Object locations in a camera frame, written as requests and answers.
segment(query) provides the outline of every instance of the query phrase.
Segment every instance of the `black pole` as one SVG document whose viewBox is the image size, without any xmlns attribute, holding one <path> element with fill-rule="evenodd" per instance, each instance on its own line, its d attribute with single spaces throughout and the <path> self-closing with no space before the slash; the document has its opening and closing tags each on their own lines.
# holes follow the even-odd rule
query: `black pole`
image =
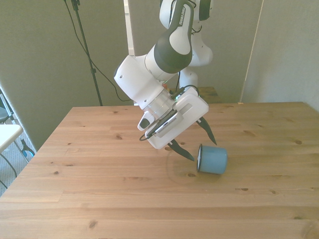
<svg viewBox="0 0 319 239">
<path fill-rule="evenodd" d="M 84 42 L 85 51 L 86 51 L 86 54 L 87 54 L 87 56 L 88 56 L 88 58 L 89 58 L 89 63 L 90 63 L 90 67 L 91 67 L 91 73 L 92 73 L 92 76 L 93 76 L 93 81 L 94 81 L 96 93 L 98 94 L 100 106 L 103 106 L 103 104 L 102 104 L 102 99 L 101 99 L 101 95 L 100 95 L 100 91 L 99 91 L 99 86 L 98 86 L 98 83 L 97 83 L 96 77 L 95 77 L 96 69 L 94 69 L 94 68 L 93 68 L 93 65 L 92 65 L 92 61 L 91 61 L 91 57 L 90 57 L 88 45 L 86 44 L 86 40 L 85 40 L 85 36 L 84 36 L 84 31 L 83 31 L 83 28 L 82 28 L 82 23 L 81 23 L 79 11 L 78 11 L 78 10 L 79 10 L 78 5 L 80 5 L 80 1 L 79 1 L 79 0 L 71 0 L 71 2 L 72 2 L 72 5 L 73 5 L 73 9 L 75 10 L 76 17 L 78 18 L 78 22 L 79 22 L 79 26 L 80 26 L 80 30 L 81 30 L 83 42 Z"/>
</svg>

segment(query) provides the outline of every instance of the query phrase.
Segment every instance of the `cable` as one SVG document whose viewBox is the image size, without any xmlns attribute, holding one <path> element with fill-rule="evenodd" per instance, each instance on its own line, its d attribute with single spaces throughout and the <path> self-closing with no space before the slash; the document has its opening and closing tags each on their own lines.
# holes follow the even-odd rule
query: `cable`
<svg viewBox="0 0 319 239">
<path fill-rule="evenodd" d="M 65 5 L 66 5 L 66 8 L 68 9 L 68 12 L 69 12 L 69 15 L 70 15 L 70 18 L 71 18 L 71 22 L 72 22 L 72 25 L 73 25 L 73 29 L 74 29 L 75 36 L 76 36 L 76 38 L 78 39 L 80 45 L 82 46 L 82 48 L 83 48 L 85 54 L 89 57 L 90 61 L 92 62 L 92 65 L 95 66 L 95 68 L 111 83 L 111 85 L 114 87 L 115 93 L 116 93 L 116 95 L 117 95 L 117 97 L 119 98 L 120 101 L 122 101 L 122 102 L 131 101 L 131 99 L 129 99 L 129 100 L 122 100 L 122 99 L 120 98 L 119 94 L 118 94 L 118 91 L 117 91 L 117 89 L 116 89 L 116 86 L 115 86 L 115 85 L 112 83 L 112 81 L 110 81 L 110 79 L 109 79 L 106 75 L 104 75 L 103 72 L 94 64 L 94 62 L 92 61 L 90 55 L 86 52 L 86 50 L 85 50 L 85 48 L 84 48 L 84 46 L 83 46 L 81 40 L 80 40 L 79 37 L 78 37 L 78 34 L 77 34 L 77 32 L 76 32 L 76 28 L 75 28 L 75 25 L 74 25 L 74 21 L 73 21 L 73 18 L 72 18 L 72 15 L 71 15 L 69 6 L 68 6 L 68 4 L 66 3 L 66 0 L 64 0 L 64 3 L 65 3 Z"/>
<path fill-rule="evenodd" d="M 180 79 L 180 72 L 178 73 L 178 80 L 177 80 L 177 84 L 176 84 L 175 92 L 177 91 L 177 88 L 178 88 L 179 79 Z"/>
<path fill-rule="evenodd" d="M 0 180 L 0 183 L 2 183 L 2 185 L 4 185 L 6 189 L 8 189 L 8 187 L 1 180 Z"/>
<path fill-rule="evenodd" d="M 184 88 L 187 88 L 187 87 L 189 87 L 189 86 L 194 87 L 194 88 L 196 89 L 197 93 L 198 93 L 198 96 L 199 96 L 199 90 L 198 90 L 198 87 L 197 87 L 197 86 L 195 86 L 195 85 L 187 85 L 187 86 L 184 86 Z"/>
<path fill-rule="evenodd" d="M 181 93 L 184 92 L 185 88 L 190 87 L 190 86 L 192 86 L 192 87 L 194 87 L 194 88 L 196 89 L 197 94 L 198 94 L 198 96 L 199 96 L 199 90 L 198 90 L 198 87 L 197 87 L 197 86 L 195 86 L 195 85 L 187 85 L 187 86 L 181 87 L 178 91 L 176 91 L 176 92 L 171 96 L 171 98 L 172 98 L 173 100 L 175 100 L 175 98 L 176 98 L 177 96 L 179 96 Z"/>
<path fill-rule="evenodd" d="M 148 140 L 150 137 L 153 136 L 153 134 L 151 136 L 148 136 L 146 138 L 143 138 L 145 135 L 143 134 L 141 137 L 140 137 L 140 141 L 145 141 L 145 140 Z"/>
<path fill-rule="evenodd" d="M 198 31 L 195 31 L 194 28 L 192 28 L 192 30 L 193 30 L 194 32 L 192 32 L 191 34 L 194 35 L 195 33 L 199 33 L 202 28 L 203 28 L 203 26 L 200 26 L 200 29 L 199 29 Z"/>
<path fill-rule="evenodd" d="M 7 160 L 7 158 L 4 157 L 3 154 L 1 154 L 1 153 L 0 153 L 0 156 L 5 159 L 5 161 L 9 164 L 9 166 L 10 166 L 10 167 L 12 168 L 12 170 L 14 171 L 15 177 L 17 177 L 17 174 L 16 174 L 16 171 L 15 171 L 14 167 L 10 164 L 10 162 Z"/>
<path fill-rule="evenodd" d="M 188 0 L 189 2 L 191 2 L 192 4 L 194 4 L 194 8 L 197 6 L 197 4 L 191 0 Z"/>
</svg>

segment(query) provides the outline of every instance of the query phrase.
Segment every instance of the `blue mug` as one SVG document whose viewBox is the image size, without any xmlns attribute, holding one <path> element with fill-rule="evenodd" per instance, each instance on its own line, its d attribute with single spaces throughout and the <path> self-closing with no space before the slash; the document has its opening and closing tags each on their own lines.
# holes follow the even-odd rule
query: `blue mug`
<svg viewBox="0 0 319 239">
<path fill-rule="evenodd" d="M 227 151 L 224 148 L 199 146 L 197 171 L 223 174 L 227 166 Z"/>
</svg>

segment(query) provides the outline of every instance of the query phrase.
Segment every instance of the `white chair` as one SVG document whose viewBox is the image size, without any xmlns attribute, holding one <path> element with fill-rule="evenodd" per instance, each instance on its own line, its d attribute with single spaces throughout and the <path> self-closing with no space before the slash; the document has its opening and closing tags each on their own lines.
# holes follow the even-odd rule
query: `white chair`
<svg viewBox="0 0 319 239">
<path fill-rule="evenodd" d="M 17 124 L 0 124 L 0 156 L 9 164 L 9 166 L 12 168 L 14 171 L 15 177 L 17 176 L 16 171 L 14 167 L 10 164 L 10 162 L 4 157 L 1 153 L 12 143 L 16 145 L 18 148 L 19 152 L 22 154 L 26 162 L 28 163 L 29 161 L 27 158 L 24 156 L 22 153 L 20 147 L 16 143 L 15 139 L 22 134 L 23 129 L 21 126 Z"/>
</svg>

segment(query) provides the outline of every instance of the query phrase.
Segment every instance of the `beige wall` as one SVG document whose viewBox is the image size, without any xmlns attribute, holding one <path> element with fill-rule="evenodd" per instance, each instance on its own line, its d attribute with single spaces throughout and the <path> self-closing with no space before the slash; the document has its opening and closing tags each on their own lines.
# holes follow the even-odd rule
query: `beige wall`
<svg viewBox="0 0 319 239">
<path fill-rule="evenodd" d="M 159 0 L 129 0 L 136 55 L 148 53 L 165 31 Z M 215 0 L 202 38 L 214 54 L 209 66 L 193 68 L 199 86 L 213 86 L 223 102 L 237 102 L 245 80 L 262 0 Z"/>
<path fill-rule="evenodd" d="M 319 1 L 264 1 L 243 101 L 319 111 Z"/>
<path fill-rule="evenodd" d="M 91 57 L 113 81 L 128 54 L 123 1 L 82 0 L 79 7 Z M 120 105 L 97 78 L 104 105 Z M 0 84 L 36 149 L 72 107 L 99 104 L 63 0 L 0 0 Z"/>
</svg>

